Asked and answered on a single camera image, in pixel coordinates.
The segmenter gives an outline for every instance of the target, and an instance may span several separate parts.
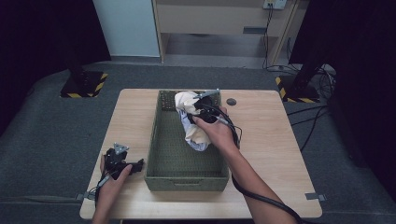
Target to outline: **white cloth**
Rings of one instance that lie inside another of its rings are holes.
[[[210,145],[207,134],[196,126],[191,124],[187,114],[199,115],[200,111],[195,109],[194,104],[199,99],[192,99],[197,93],[193,91],[182,91],[175,95],[176,111],[180,116],[184,131],[186,132],[186,142],[197,151],[204,151]]]

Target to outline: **black curtain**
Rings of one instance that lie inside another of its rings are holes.
[[[55,20],[43,11],[48,8]],[[3,0],[0,2],[0,135],[32,85],[68,68],[59,48],[62,31],[81,65],[110,60],[92,0]]]
[[[342,137],[346,142],[353,138],[367,165],[396,201],[396,3],[345,1],[343,10],[333,15],[329,8],[336,2],[310,2],[290,63],[306,63],[319,32],[332,37],[326,42],[329,50],[323,62],[337,73],[333,100],[346,121],[339,128],[351,132]],[[329,31],[322,24],[330,17],[342,19]]]

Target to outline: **wall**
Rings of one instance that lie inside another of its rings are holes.
[[[151,0],[93,0],[111,56],[160,57]]]

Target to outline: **black stand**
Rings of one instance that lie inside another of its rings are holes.
[[[107,74],[103,72],[83,71],[78,76],[71,75],[61,90],[61,97],[95,97],[99,94]]]
[[[305,88],[295,90],[294,80],[296,77],[279,76],[276,79],[276,84],[279,87],[280,96],[284,102],[294,103],[319,103],[319,95],[317,90],[307,85]]]
[[[103,72],[84,71],[72,44],[64,32],[62,24],[58,21],[49,2],[38,1],[33,6],[39,12],[43,24],[46,24],[49,28],[54,45],[71,73],[70,78],[61,90],[61,97],[80,98],[98,95],[107,74]]]
[[[313,47],[309,51],[306,61],[297,76],[280,76],[276,79],[283,101],[319,103],[319,95],[317,91],[308,84],[311,78],[318,73],[320,67],[325,64],[328,56],[332,53],[332,47],[334,45],[334,37],[332,34],[337,34],[339,31],[339,23],[336,21],[341,20],[337,15],[340,10],[343,10],[343,6],[343,1],[334,1],[330,8],[331,16],[329,16],[324,22],[323,27],[318,33],[318,37],[313,43]]]

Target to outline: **green crate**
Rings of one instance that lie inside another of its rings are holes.
[[[212,144],[205,151],[196,151],[184,140],[186,134],[175,109],[178,92],[158,94],[145,174],[148,188],[223,191],[230,177],[227,163]],[[221,102],[219,94],[212,99],[215,104]]]

